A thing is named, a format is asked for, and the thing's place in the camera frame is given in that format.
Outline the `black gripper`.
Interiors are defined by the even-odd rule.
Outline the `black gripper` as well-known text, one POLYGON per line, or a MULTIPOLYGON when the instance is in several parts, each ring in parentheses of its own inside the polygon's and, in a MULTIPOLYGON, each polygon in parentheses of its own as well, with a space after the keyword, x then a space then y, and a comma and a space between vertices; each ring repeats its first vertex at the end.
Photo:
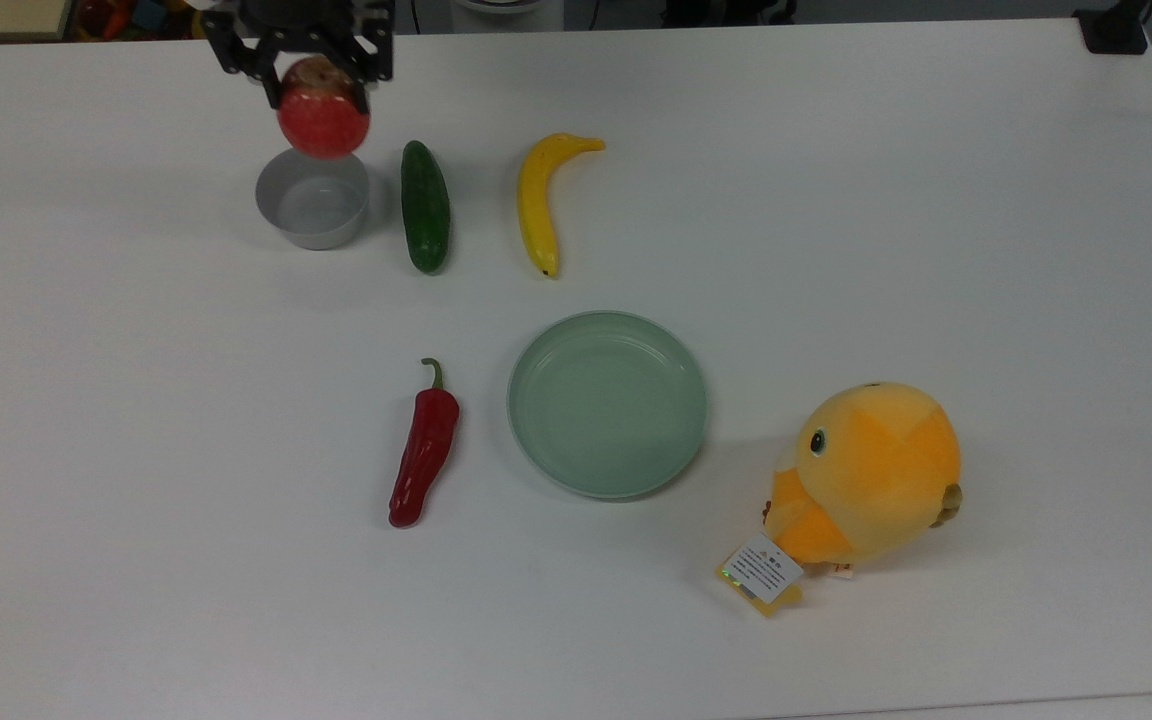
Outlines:
POLYGON ((396 1, 237 1, 236 10, 200 12, 200 26, 221 69, 260 85, 271 109, 282 104, 275 60, 285 35, 325 29, 332 65, 356 109, 370 114, 370 88, 393 78, 394 14, 396 1))

